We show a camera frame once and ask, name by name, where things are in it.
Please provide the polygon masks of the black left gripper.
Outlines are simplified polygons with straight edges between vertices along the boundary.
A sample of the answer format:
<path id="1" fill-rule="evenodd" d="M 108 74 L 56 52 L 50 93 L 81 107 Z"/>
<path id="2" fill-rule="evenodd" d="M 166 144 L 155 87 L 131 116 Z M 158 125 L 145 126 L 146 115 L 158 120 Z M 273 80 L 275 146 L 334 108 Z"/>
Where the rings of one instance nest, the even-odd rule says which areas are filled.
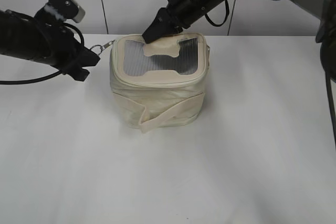
<path id="1" fill-rule="evenodd" d="M 59 71 L 68 71 L 75 81 L 84 82 L 100 57 L 85 47 L 81 31 L 68 20 L 81 22 L 85 11 L 76 3 L 47 3 L 34 16 L 36 39 L 43 51 L 39 61 Z"/>

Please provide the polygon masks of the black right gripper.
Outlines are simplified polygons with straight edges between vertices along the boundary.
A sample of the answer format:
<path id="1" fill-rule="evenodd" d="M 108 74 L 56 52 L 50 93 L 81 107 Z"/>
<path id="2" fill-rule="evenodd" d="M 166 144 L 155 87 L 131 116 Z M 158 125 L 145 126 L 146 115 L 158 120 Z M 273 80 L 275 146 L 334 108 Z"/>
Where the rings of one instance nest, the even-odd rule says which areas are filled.
<path id="1" fill-rule="evenodd" d="M 225 3 L 225 16 L 223 22 L 213 22 L 208 13 L 221 3 Z M 230 15 L 228 0 L 168 0 L 166 8 L 160 8 L 154 21 L 142 34 L 146 44 L 150 44 L 164 36 L 180 34 L 193 23 L 202 18 L 214 27 L 226 23 Z"/>

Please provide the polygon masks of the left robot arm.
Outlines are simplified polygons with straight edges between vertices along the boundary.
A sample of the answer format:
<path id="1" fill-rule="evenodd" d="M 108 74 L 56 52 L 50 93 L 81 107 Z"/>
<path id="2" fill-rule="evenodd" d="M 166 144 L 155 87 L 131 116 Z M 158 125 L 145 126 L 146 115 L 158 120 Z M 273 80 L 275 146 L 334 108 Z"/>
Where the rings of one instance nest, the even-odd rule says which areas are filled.
<path id="1" fill-rule="evenodd" d="M 13 10 L 1 12 L 1 55 L 48 65 L 55 73 L 30 80 L 2 80 L 6 86 L 43 82 L 68 75 L 83 82 L 88 68 L 100 61 L 98 54 L 85 46 L 82 32 L 74 25 L 57 20 L 40 9 L 34 17 Z"/>

